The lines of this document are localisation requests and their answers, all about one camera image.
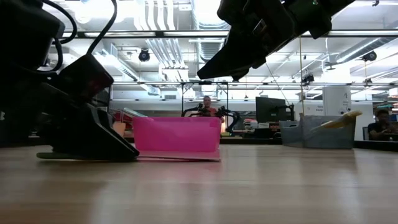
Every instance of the pink plastic bin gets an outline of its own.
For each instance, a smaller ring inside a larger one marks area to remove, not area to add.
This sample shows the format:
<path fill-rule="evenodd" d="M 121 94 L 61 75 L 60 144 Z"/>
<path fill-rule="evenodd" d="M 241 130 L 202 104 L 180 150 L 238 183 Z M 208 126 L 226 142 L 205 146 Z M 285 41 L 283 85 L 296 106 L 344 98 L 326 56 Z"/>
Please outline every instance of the pink plastic bin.
<path fill-rule="evenodd" d="M 218 118 L 133 118 L 134 141 L 142 156 L 220 159 Z"/>

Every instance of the wooden table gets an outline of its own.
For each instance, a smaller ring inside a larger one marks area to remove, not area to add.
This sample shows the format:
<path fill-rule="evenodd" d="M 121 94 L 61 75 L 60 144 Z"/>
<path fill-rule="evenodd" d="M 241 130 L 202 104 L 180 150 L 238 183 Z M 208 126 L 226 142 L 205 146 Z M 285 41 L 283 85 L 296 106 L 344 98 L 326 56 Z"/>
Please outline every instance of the wooden table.
<path fill-rule="evenodd" d="M 223 145 L 222 162 L 111 164 L 36 159 L 44 149 L 0 149 L 0 223 L 398 220 L 392 152 Z"/>

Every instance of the white ceiling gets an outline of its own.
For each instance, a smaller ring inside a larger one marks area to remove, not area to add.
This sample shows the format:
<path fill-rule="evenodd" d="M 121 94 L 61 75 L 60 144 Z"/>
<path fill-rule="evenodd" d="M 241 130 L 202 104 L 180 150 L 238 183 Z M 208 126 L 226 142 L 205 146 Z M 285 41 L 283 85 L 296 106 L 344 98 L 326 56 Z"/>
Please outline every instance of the white ceiling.
<path fill-rule="evenodd" d="M 75 15 L 76 7 L 79 5 L 79 1 L 56 1 L 68 10 L 72 15 Z M 373 1 L 356 1 L 352 3 L 349 7 L 341 11 L 333 18 L 333 29 L 386 29 L 386 27 L 394 21 L 398 21 L 398 1 L 385 1 L 381 0 L 380 4 L 376 7 L 372 7 Z M 137 13 L 132 0 L 119 1 L 119 10 L 123 13 L 126 18 L 115 25 L 112 26 L 111 30 L 136 30 L 134 26 L 134 14 Z M 191 30 L 194 29 L 192 21 L 192 11 L 181 11 L 178 9 L 178 5 L 190 5 L 190 0 L 178 0 L 174 1 L 174 24 L 179 30 Z M 58 11 L 46 6 L 46 10 L 61 19 L 67 26 L 67 30 L 71 29 L 71 25 L 67 18 L 61 15 Z M 82 31 L 99 31 L 107 23 L 108 18 L 104 16 L 102 18 L 92 18 L 86 24 L 78 24 L 79 30 Z M 313 40 L 310 38 L 303 38 L 301 40 L 301 63 L 302 67 L 313 63 L 314 60 L 323 55 L 331 54 L 335 55 L 343 52 L 353 45 L 364 40 L 364 38 L 319 38 Z M 87 39 L 76 39 L 67 47 L 71 48 L 74 52 L 82 55 L 86 48 L 88 48 L 89 43 L 92 40 Z M 179 39 L 180 49 L 182 51 L 184 61 L 189 67 L 189 77 L 193 80 L 196 77 L 196 72 L 198 66 L 200 66 L 200 61 L 197 59 L 196 45 L 190 43 L 188 39 Z M 103 44 L 114 44 L 119 49 L 120 59 L 127 62 L 127 64 L 137 71 L 144 80 L 150 81 L 160 81 L 159 80 L 159 61 L 156 59 L 155 55 L 151 55 L 148 62 L 140 62 L 138 60 L 139 49 L 148 48 L 146 40 L 144 39 L 106 39 L 103 40 Z M 393 40 L 391 43 L 386 44 L 375 50 L 378 54 L 378 58 L 375 62 L 369 63 L 365 69 L 362 61 L 351 61 L 345 66 L 351 68 L 351 76 L 353 81 L 358 81 L 365 79 L 365 76 L 371 76 L 392 68 L 396 68 L 396 61 L 398 57 L 394 54 L 398 52 L 398 41 Z M 295 39 L 291 43 L 287 44 L 283 49 L 276 52 L 275 54 L 267 58 L 268 66 L 276 76 L 278 82 L 291 82 L 291 76 L 295 75 L 300 71 L 300 41 Z M 321 66 L 321 63 L 313 63 L 310 67 L 310 72 L 312 72 L 319 81 L 321 76 L 326 71 Z M 110 74 L 115 77 L 121 77 L 121 73 L 118 69 L 115 69 L 112 65 L 105 65 L 106 69 Z M 266 66 L 263 66 L 257 70 L 251 70 L 247 75 L 248 82 L 261 82 L 270 76 L 269 70 Z M 386 77 L 378 82 L 393 82 L 395 78 L 398 80 L 398 76 Z"/>

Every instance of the person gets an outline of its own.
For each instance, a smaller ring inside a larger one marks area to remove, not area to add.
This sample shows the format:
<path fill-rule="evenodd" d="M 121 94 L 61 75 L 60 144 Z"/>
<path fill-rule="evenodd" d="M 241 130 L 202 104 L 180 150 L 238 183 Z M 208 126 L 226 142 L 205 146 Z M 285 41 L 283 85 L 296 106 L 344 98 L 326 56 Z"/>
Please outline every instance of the person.
<path fill-rule="evenodd" d="M 377 121 L 369 124 L 368 133 L 371 141 L 388 141 L 387 134 L 394 133 L 396 130 L 390 124 L 390 114 L 386 110 L 379 110 L 376 113 Z"/>
<path fill-rule="evenodd" d="M 217 114 L 217 109 L 211 107 L 211 98 L 210 96 L 205 96 L 203 97 L 203 106 L 208 110 L 207 114 L 204 114 L 202 116 L 216 116 Z"/>

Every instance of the gray plastic bin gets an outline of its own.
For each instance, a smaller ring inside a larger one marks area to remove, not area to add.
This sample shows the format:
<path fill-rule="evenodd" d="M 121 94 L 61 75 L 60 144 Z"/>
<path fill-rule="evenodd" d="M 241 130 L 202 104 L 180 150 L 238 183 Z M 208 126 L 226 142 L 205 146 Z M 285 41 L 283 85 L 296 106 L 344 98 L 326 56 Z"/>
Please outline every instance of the gray plastic bin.
<path fill-rule="evenodd" d="M 300 121 L 280 121 L 282 143 L 292 147 L 352 149 L 354 147 L 355 122 L 342 128 L 311 132 L 313 128 L 339 118 L 340 116 L 304 116 Z"/>

